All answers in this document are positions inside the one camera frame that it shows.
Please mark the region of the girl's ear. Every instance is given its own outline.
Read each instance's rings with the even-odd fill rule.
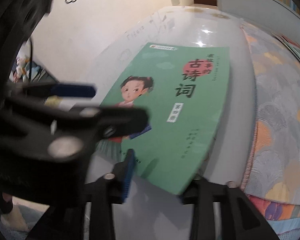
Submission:
[[[143,89],[143,90],[141,91],[141,95],[144,95],[145,93],[147,93],[148,90],[149,90],[148,88]]]

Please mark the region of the black cable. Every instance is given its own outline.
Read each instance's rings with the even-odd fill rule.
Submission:
[[[32,58],[33,58],[33,44],[32,44],[32,38],[29,37],[30,41],[30,69],[29,69],[29,82],[31,82],[31,74],[32,74]]]

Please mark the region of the publisher logo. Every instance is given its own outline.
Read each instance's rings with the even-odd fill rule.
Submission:
[[[151,49],[164,49],[164,50],[177,50],[177,48],[175,48],[175,47],[155,45],[155,44],[150,45],[150,48]]]

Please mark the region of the girl's black hair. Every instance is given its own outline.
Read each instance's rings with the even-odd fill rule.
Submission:
[[[125,81],[122,82],[121,88],[123,88],[129,81],[137,80],[137,81],[143,81],[143,89],[147,88],[148,92],[150,92],[153,89],[153,78],[152,77],[133,77],[129,76]]]

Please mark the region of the striped trim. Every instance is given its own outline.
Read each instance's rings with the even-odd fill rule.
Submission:
[[[244,189],[246,188],[246,185],[248,183],[248,179],[250,177],[251,169],[253,166],[253,159],[254,159],[254,152],[256,150],[256,143],[257,143],[257,137],[258,137],[258,121],[256,120],[256,124],[254,127],[254,135],[253,135],[253,141],[251,145],[251,150],[249,153],[249,158],[247,161],[247,166],[243,174],[243,179],[240,185],[240,189],[244,192]]]

